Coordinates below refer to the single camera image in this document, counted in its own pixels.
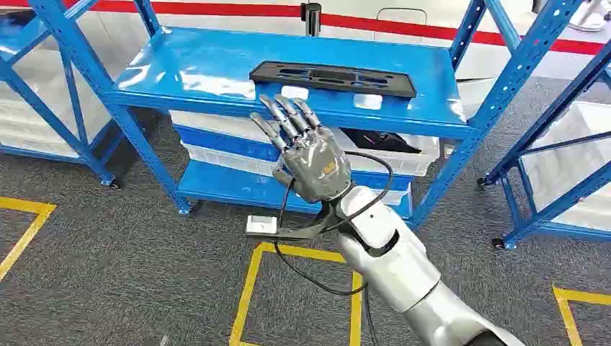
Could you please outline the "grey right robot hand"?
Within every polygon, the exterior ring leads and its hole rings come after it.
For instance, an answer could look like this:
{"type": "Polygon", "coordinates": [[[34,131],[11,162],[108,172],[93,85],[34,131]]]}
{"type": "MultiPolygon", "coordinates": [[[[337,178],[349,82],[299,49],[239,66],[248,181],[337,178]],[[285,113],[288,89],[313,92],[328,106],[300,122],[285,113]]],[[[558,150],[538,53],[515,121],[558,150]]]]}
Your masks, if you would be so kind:
{"type": "Polygon", "coordinates": [[[330,201],[346,192],[352,181],[347,155],[306,101],[281,94],[262,95],[259,101],[285,132],[282,137],[260,114],[250,114],[282,158],[283,166],[272,176],[308,203],[330,201]]]}

